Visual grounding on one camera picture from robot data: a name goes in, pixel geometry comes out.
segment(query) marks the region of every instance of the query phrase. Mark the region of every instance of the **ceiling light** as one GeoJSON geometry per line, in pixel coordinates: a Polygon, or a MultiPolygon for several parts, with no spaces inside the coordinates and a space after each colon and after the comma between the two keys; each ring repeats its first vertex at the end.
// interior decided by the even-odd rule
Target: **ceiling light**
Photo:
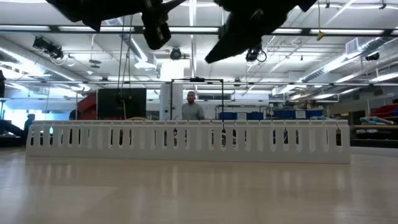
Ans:
{"type": "Polygon", "coordinates": [[[291,99],[291,100],[297,100],[297,99],[299,99],[299,98],[301,98],[301,97],[303,97],[303,95],[297,94],[297,95],[292,96],[290,99],[291,99]]]}
{"type": "Polygon", "coordinates": [[[218,32],[217,27],[170,27],[171,32],[218,32]]]}
{"type": "Polygon", "coordinates": [[[16,83],[11,83],[11,84],[6,84],[6,86],[8,87],[12,87],[12,88],[16,88],[18,90],[22,90],[22,91],[27,91],[28,89],[20,84],[16,84],[16,83]]]}
{"type": "MultiPolygon", "coordinates": [[[[384,32],[384,30],[366,30],[366,29],[362,29],[362,30],[352,30],[352,29],[322,29],[322,32],[324,32],[325,34],[346,34],[346,35],[357,35],[357,34],[381,34],[384,32]]],[[[310,31],[310,34],[318,34],[319,33],[319,29],[312,29],[310,31]]]]}
{"type": "Polygon", "coordinates": [[[140,62],[136,63],[134,66],[136,69],[156,70],[156,66],[154,64],[147,63],[144,61],[140,61],[140,62]]]}
{"type": "Polygon", "coordinates": [[[50,74],[26,74],[27,77],[50,77],[50,74]]]}
{"type": "Polygon", "coordinates": [[[302,29],[279,28],[273,34],[299,34],[301,31],[302,29]]]}
{"type": "Polygon", "coordinates": [[[383,82],[385,80],[389,80],[391,78],[397,78],[398,77],[398,73],[391,73],[388,75],[380,75],[376,78],[373,78],[370,80],[370,82],[383,82]]]}
{"type": "Polygon", "coordinates": [[[101,32],[134,32],[134,27],[129,26],[101,26],[101,32]]]}
{"type": "Polygon", "coordinates": [[[328,98],[328,97],[331,97],[331,96],[334,96],[334,95],[335,95],[334,93],[321,94],[321,95],[315,96],[314,99],[320,100],[320,99],[325,99],[325,98],[328,98]]]}
{"type": "Polygon", "coordinates": [[[95,32],[95,30],[87,26],[59,26],[58,29],[60,31],[95,32]]]}
{"type": "Polygon", "coordinates": [[[351,93],[352,91],[355,91],[355,90],[358,90],[358,89],[359,89],[359,88],[352,88],[352,89],[349,89],[349,90],[342,91],[340,94],[351,93]]]}
{"type": "Polygon", "coordinates": [[[49,26],[0,25],[0,30],[50,31],[50,27],[49,26]]]}
{"type": "Polygon", "coordinates": [[[340,78],[340,79],[336,80],[335,83],[342,83],[342,82],[348,81],[348,80],[350,80],[352,78],[355,78],[355,77],[356,77],[356,75],[347,75],[346,77],[343,77],[343,78],[340,78]]]}

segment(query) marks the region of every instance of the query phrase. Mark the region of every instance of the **vertical slot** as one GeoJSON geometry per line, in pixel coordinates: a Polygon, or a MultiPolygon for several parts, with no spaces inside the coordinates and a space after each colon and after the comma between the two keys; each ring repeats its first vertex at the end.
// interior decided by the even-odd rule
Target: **vertical slot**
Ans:
{"type": "Polygon", "coordinates": [[[284,129],[284,144],[288,144],[289,143],[289,132],[284,129]]]}

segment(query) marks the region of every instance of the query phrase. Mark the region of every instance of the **gray shirt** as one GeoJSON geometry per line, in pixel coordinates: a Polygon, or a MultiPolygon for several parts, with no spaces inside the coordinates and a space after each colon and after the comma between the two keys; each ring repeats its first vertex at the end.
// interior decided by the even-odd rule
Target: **gray shirt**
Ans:
{"type": "Polygon", "coordinates": [[[196,103],[185,103],[182,105],[182,119],[184,120],[203,120],[205,115],[203,109],[196,103]]]}

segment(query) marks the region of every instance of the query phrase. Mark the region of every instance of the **ceiling beam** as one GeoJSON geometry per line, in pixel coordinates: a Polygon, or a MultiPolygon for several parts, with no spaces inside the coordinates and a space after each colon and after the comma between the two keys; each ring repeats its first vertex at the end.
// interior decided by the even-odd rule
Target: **ceiling beam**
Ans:
{"type": "MultiPolygon", "coordinates": [[[[218,35],[218,28],[218,26],[170,26],[170,31],[172,34],[218,35]]],[[[281,27],[270,35],[316,37],[318,30],[317,27],[281,27]]],[[[144,26],[132,27],[132,34],[142,34],[143,31],[144,26]]],[[[329,37],[398,37],[398,29],[322,28],[322,32],[329,37]]],[[[0,24],[0,33],[128,34],[129,29],[123,26],[102,26],[101,31],[96,32],[87,26],[0,24]]]]}
{"type": "MultiPolygon", "coordinates": [[[[118,81],[40,81],[40,80],[6,80],[6,83],[48,83],[48,84],[118,84],[118,81]]],[[[124,81],[123,84],[161,85],[170,84],[163,81],[124,81]]],[[[220,85],[219,82],[174,82],[174,85],[220,85]]],[[[306,86],[398,86],[398,83],[302,83],[302,82],[224,82],[224,85],[306,85],[306,86]]]]}

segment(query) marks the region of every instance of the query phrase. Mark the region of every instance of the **ceiling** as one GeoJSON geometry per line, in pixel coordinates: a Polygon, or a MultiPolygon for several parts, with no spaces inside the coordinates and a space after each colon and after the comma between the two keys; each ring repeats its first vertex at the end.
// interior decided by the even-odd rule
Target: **ceiling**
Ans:
{"type": "MultiPolygon", "coordinates": [[[[355,29],[395,29],[398,27],[398,0],[388,0],[385,9],[381,7],[380,0],[340,0],[330,1],[331,7],[325,8],[326,1],[321,0],[320,24],[321,27],[329,28],[355,28],[355,29]]],[[[226,20],[228,13],[213,4],[212,1],[197,1],[196,7],[190,7],[187,1],[182,6],[169,13],[168,23],[170,26],[221,26],[226,20]],[[196,18],[191,16],[190,8],[196,10],[196,18]]],[[[30,1],[2,1],[0,0],[0,21],[3,24],[24,24],[24,25],[82,25],[74,24],[63,17],[55,8],[41,0],[30,1]]],[[[141,17],[135,15],[132,20],[134,26],[141,26],[141,17]]],[[[308,12],[294,9],[289,13],[289,18],[282,27],[318,27],[317,5],[308,12]]],[[[65,53],[70,54],[74,60],[60,65],[65,70],[76,75],[75,80],[98,81],[103,77],[109,80],[117,80],[119,66],[123,71],[126,63],[126,52],[128,47],[122,44],[121,39],[114,34],[97,34],[94,37],[94,44],[91,46],[93,35],[91,34],[35,34],[35,33],[2,33],[0,37],[12,42],[16,46],[35,54],[37,57],[49,58],[42,55],[32,47],[35,36],[43,36],[55,44],[61,45],[65,53]],[[102,61],[101,68],[91,68],[89,59],[102,61]]],[[[203,78],[223,78],[226,81],[233,81],[240,78],[245,82],[296,82],[311,69],[317,68],[336,55],[345,51],[345,45],[354,37],[324,37],[317,41],[316,37],[303,36],[264,36],[262,45],[267,52],[267,60],[250,66],[245,61],[246,54],[231,57],[211,65],[204,61],[206,54],[216,44],[216,35],[195,35],[192,44],[191,35],[175,34],[172,39],[160,50],[152,51],[148,48],[144,36],[133,34],[139,48],[147,57],[155,56],[157,66],[169,61],[169,53],[174,47],[179,47],[187,56],[181,60],[184,66],[184,77],[192,76],[190,58],[197,59],[196,76],[203,78]]],[[[395,45],[388,49],[379,49],[381,59],[379,62],[391,58],[397,51],[395,45]]],[[[158,80],[159,71],[146,71],[136,69],[133,65],[137,63],[133,57],[130,58],[131,80],[158,80]]],[[[363,68],[374,65],[378,62],[366,62],[361,65],[360,59],[355,59],[328,74],[316,78],[314,82],[333,82],[339,78],[350,75],[363,68]]],[[[218,86],[199,86],[199,88],[219,88],[218,86]]],[[[271,90],[275,86],[256,85],[250,90],[271,90]]]]}

